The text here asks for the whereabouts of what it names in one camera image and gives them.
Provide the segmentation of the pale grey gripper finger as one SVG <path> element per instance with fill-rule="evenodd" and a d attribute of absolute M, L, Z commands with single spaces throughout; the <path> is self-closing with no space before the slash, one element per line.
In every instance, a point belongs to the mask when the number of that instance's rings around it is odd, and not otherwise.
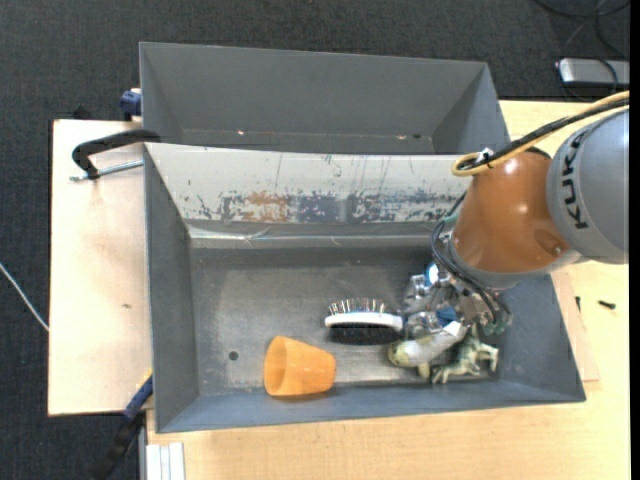
<path fill-rule="evenodd" d="M 407 364 L 429 363 L 456 343 L 467 333 L 467 327 L 452 321 L 437 333 L 402 343 L 403 358 Z"/>

